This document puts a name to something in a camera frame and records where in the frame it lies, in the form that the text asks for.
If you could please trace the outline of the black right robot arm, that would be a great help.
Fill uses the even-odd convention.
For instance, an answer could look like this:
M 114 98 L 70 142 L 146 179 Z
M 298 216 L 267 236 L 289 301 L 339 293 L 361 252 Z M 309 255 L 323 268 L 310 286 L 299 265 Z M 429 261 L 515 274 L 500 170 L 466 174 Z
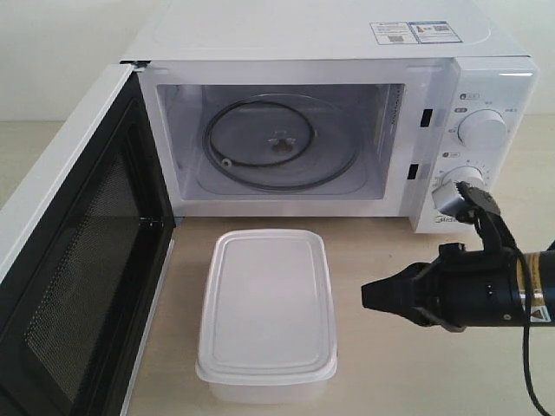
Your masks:
M 431 263 L 361 287 L 366 309 L 403 317 L 421 327 L 453 333 L 471 327 L 520 327 L 554 323 L 554 252 L 526 254 L 503 248 L 468 251 L 443 244 Z

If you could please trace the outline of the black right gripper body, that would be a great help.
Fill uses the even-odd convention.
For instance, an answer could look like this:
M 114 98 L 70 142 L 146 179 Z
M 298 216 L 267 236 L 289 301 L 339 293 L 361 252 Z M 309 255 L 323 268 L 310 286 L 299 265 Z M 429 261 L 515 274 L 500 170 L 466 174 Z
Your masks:
M 518 327 L 520 297 L 512 250 L 468 251 L 442 244 L 414 280 L 414 308 L 450 332 L 467 327 Z

